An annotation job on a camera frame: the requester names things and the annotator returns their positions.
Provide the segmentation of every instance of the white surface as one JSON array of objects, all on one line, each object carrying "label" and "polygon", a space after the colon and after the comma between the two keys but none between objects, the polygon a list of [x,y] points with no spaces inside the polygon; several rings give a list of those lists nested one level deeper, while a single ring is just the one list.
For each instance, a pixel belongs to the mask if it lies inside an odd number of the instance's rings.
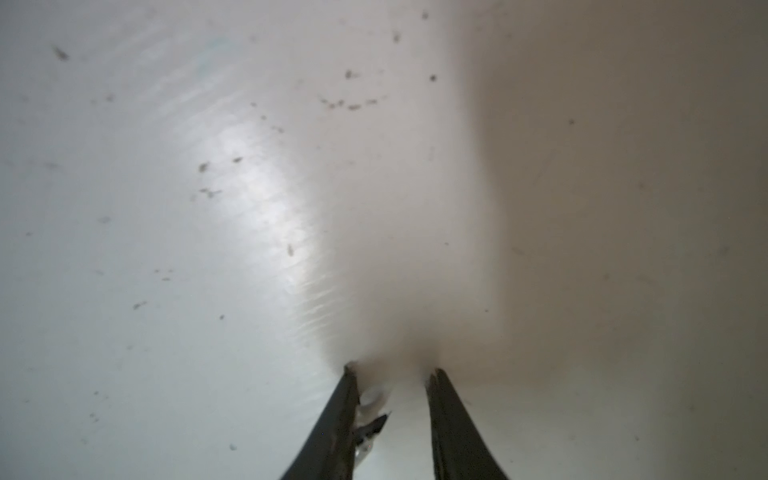
[{"label": "white surface", "polygon": [[3,2],[0,478],[768,478],[763,4]]}]

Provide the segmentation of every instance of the dust particle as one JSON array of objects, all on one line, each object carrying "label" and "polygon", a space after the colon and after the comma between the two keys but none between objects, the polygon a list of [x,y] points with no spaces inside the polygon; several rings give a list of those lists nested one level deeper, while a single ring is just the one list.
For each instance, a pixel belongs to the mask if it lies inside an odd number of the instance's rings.
[{"label": "dust particle", "polygon": [[58,58],[59,60],[61,61],[69,60],[69,54],[64,50],[61,50],[56,45],[53,46],[53,52],[56,54],[56,58]]}]

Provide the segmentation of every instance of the scratched white surface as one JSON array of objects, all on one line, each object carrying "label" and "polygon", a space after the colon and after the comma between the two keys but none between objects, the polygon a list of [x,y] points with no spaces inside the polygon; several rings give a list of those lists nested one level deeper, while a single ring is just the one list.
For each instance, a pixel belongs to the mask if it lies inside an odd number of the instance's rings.
[{"label": "scratched white surface", "polygon": [[0,478],[768,478],[763,4],[3,2]]}]

